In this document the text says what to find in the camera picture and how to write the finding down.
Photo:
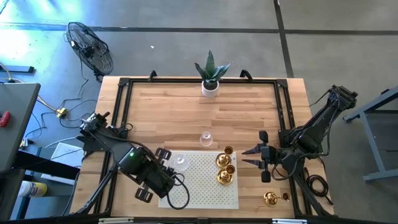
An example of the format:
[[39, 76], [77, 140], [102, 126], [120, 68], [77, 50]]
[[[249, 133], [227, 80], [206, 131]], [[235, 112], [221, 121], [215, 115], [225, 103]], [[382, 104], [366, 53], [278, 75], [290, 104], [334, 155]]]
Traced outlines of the black floor bar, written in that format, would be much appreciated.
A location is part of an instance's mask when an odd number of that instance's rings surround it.
[[34, 73], [35, 68], [31, 66], [20, 66], [20, 65], [0, 65], [0, 71], [10, 73]]

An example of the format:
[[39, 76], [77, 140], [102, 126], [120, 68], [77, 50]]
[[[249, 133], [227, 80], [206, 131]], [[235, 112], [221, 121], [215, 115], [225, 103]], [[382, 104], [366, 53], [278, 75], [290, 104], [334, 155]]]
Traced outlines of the white paper sheet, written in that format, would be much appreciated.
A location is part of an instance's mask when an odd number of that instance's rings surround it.
[[[83, 157], [84, 157], [84, 151], [81, 147], [76, 147], [60, 142], [56, 146], [50, 160], [80, 169]], [[66, 179], [49, 174], [42, 174], [41, 178], [68, 185], [75, 184], [74, 177], [72, 179]]]

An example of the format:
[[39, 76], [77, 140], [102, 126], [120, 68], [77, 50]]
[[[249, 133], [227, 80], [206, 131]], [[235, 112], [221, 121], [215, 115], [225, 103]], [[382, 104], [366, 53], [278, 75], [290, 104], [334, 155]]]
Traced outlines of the black aluminium table frame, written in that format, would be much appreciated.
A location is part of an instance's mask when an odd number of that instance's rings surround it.
[[[268, 132], [271, 144], [277, 144], [279, 130], [310, 119], [300, 78], [224, 78], [217, 96], [206, 98], [200, 79], [195, 77], [105, 77], [96, 111], [109, 112], [108, 120], [115, 126], [131, 124], [128, 138], [152, 149], [220, 152], [231, 146], [237, 156], [236, 210], [160, 208], [158, 197], [150, 203], [136, 199], [137, 185], [119, 174], [112, 217], [292, 218], [298, 212], [314, 212], [298, 187], [287, 180], [265, 184], [260, 170], [243, 162], [249, 159], [243, 152], [258, 143], [260, 130]], [[205, 131], [213, 136], [208, 147], [200, 144]], [[279, 200], [269, 207], [263, 199], [267, 191], [278, 196], [287, 192], [290, 201]]]

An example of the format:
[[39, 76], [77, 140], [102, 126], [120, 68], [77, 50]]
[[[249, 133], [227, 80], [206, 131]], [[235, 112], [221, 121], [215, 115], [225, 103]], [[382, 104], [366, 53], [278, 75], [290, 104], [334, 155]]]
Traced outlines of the white and yellow spray can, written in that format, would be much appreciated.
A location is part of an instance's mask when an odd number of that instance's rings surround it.
[[47, 192], [47, 185], [41, 182], [23, 180], [18, 192], [19, 197], [43, 197]]

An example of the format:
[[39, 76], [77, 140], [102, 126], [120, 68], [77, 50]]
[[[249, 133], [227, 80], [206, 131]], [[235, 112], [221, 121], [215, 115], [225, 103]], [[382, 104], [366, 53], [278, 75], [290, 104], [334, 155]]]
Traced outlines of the clear glass candle holder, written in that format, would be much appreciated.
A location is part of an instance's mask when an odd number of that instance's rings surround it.
[[205, 131], [201, 134], [200, 143], [204, 147], [208, 147], [213, 144], [213, 136], [209, 131]]
[[189, 158], [184, 154], [177, 154], [172, 159], [172, 167], [176, 172], [185, 172], [190, 166]]

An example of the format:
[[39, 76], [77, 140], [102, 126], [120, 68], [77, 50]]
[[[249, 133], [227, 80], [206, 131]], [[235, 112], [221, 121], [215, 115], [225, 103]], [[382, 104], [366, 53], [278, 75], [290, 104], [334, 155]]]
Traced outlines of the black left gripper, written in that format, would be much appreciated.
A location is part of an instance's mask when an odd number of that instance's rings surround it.
[[172, 153], [164, 148], [157, 148], [155, 156], [158, 159], [154, 161], [146, 161], [141, 165], [138, 173], [136, 174], [136, 182], [140, 185], [144, 183], [143, 188], [138, 188], [135, 198], [143, 201], [150, 202], [153, 193], [149, 192], [151, 189], [160, 198], [165, 197], [173, 188], [175, 180], [172, 177], [176, 174], [175, 169], [164, 166], [163, 160], [169, 160]]

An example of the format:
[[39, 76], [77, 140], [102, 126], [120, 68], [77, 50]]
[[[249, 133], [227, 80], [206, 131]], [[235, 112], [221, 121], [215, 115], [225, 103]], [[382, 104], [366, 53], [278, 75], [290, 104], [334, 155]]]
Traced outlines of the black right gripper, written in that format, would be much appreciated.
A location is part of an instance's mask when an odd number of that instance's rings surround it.
[[259, 131], [259, 139], [262, 141], [252, 149], [244, 151], [243, 154], [261, 154], [261, 161], [252, 159], [243, 159], [243, 162], [255, 165], [258, 169], [262, 169], [261, 181], [269, 183], [271, 181], [271, 173], [268, 170], [269, 164], [276, 164], [277, 162], [277, 149], [269, 146], [269, 137], [266, 131]]

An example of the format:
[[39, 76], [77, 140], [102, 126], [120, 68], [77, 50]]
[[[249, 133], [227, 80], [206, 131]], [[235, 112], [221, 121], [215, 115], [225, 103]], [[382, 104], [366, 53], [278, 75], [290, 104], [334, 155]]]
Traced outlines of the white plant pot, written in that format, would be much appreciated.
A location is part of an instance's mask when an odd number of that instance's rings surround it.
[[207, 98], [213, 98], [218, 94], [218, 88], [219, 88], [219, 81], [215, 82], [215, 88], [212, 90], [208, 90], [206, 89], [206, 82], [202, 81], [201, 83], [201, 92], [203, 94], [203, 96], [207, 97]]

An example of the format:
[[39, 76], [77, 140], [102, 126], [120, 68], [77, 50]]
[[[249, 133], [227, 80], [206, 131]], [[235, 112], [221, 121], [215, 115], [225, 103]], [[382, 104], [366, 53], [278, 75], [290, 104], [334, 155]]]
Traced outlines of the grey side table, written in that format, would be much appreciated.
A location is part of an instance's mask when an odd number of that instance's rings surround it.
[[40, 84], [0, 84], [0, 115], [9, 112], [9, 121], [0, 127], [0, 173], [11, 169], [35, 105]]

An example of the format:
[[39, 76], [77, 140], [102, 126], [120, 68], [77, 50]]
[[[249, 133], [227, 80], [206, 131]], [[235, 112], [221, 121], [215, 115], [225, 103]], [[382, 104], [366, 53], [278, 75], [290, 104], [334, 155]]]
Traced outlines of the silver metal bracket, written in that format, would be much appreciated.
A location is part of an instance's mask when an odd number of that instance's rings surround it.
[[111, 218], [100, 218], [98, 224], [128, 224], [133, 223], [134, 219], [131, 217], [111, 217]]
[[273, 218], [272, 224], [308, 224], [307, 220]]

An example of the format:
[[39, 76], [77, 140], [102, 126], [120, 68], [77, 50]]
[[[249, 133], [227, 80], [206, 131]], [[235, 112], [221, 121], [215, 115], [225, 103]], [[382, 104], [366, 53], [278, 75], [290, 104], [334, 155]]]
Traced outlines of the black floor fan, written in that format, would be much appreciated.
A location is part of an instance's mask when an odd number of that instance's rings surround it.
[[81, 62], [93, 71], [97, 82], [102, 82], [103, 77], [113, 71], [114, 64], [108, 44], [88, 26], [81, 22], [69, 22], [65, 35]]

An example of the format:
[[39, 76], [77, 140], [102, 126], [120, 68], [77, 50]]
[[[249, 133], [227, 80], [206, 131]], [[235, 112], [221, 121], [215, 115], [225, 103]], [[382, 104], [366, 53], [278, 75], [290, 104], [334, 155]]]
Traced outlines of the black diagonal frame strut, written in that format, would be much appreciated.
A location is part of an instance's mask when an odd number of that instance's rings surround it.
[[284, 169], [289, 172], [289, 175], [302, 189], [304, 196], [308, 200], [309, 204], [314, 208], [317, 215], [323, 217], [331, 216], [331, 214], [327, 212], [318, 202], [318, 200], [314, 197], [310, 188], [304, 181], [303, 177], [299, 176], [301, 170], [303, 169], [303, 166], [304, 166], [304, 159], [296, 154], [291, 154], [287, 156], [283, 161]]
[[[101, 165], [98, 186], [95, 188], [89, 199], [81, 206], [81, 208], [75, 211], [74, 214], [89, 215], [90, 211], [93, 210], [92, 215], [110, 217], [113, 208], [117, 178], [118, 167], [115, 162], [111, 162], [111, 153], [105, 152], [103, 163]], [[107, 186], [109, 186], [108, 196], [106, 197], [105, 207], [103, 211], [101, 211], [104, 191]]]

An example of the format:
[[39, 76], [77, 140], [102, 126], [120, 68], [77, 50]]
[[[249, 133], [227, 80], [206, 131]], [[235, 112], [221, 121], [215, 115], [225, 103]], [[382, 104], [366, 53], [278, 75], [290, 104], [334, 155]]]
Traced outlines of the grey metal table frame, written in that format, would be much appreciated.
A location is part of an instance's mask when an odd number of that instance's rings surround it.
[[346, 123], [360, 120], [368, 137], [378, 171], [365, 175], [365, 182], [398, 177], [398, 168], [387, 169], [381, 156], [381, 151], [398, 153], [398, 109], [381, 109], [393, 100], [398, 100], [398, 86], [386, 89], [374, 100], [343, 117]]

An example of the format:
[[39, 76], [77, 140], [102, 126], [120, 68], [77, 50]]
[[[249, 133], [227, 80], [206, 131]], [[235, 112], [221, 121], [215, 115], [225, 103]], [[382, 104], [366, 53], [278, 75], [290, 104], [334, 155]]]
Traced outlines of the gold candlestick holder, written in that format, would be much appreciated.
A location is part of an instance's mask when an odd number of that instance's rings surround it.
[[236, 172], [234, 165], [227, 165], [226, 167], [220, 169], [217, 173], [217, 181], [221, 185], [229, 185], [233, 181], [233, 175]]
[[276, 193], [272, 191], [267, 191], [263, 195], [264, 203], [269, 207], [275, 207], [278, 204], [279, 200], [284, 200], [286, 202], [290, 201], [290, 194], [284, 192], [281, 196], [276, 195]]
[[226, 146], [224, 151], [219, 153], [216, 157], [216, 165], [220, 169], [226, 168], [228, 165], [231, 164], [232, 158], [231, 155], [233, 153], [233, 148], [231, 146]]

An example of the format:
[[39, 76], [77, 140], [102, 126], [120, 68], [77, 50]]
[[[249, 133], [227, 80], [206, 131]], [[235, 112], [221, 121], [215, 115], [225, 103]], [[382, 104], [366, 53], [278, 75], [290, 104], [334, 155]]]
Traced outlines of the white perforated metal shelf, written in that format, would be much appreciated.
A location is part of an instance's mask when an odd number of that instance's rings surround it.
[[190, 160], [185, 172], [178, 173], [185, 189], [179, 182], [169, 192], [168, 197], [159, 199], [158, 207], [170, 208], [169, 202], [175, 207], [187, 204], [187, 208], [195, 209], [238, 209], [238, 175], [233, 175], [229, 185], [221, 185], [217, 181], [220, 168], [216, 165], [217, 151], [172, 151], [169, 160], [164, 162], [172, 167], [172, 159], [177, 154], [184, 154]]

